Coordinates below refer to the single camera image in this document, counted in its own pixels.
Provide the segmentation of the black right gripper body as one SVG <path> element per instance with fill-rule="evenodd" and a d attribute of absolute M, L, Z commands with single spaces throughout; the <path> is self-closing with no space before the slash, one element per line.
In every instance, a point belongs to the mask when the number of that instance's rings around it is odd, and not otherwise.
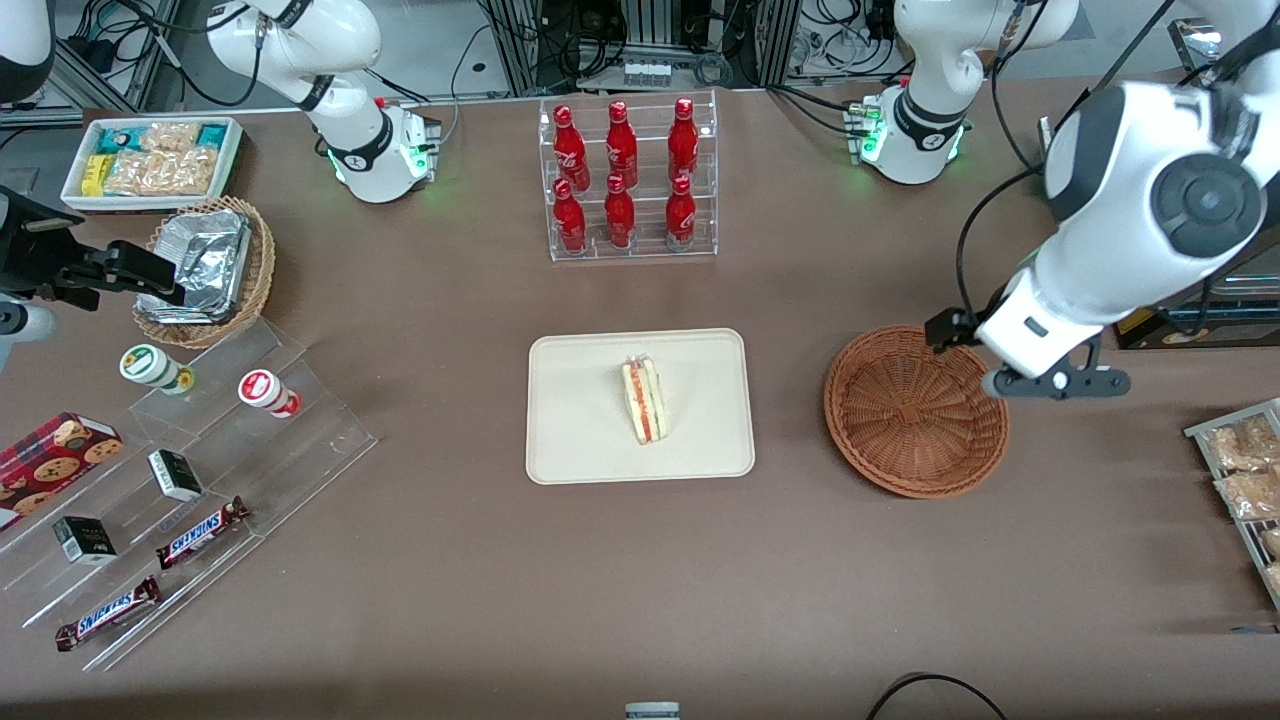
<path fill-rule="evenodd" d="M 12 190 L 1 191 L 1 291 L 29 297 L 47 281 L 54 270 L 47 269 L 46 251 L 37 250 L 36 231 L 27 231 L 31 222 L 61 222 L 63 214 Z"/>

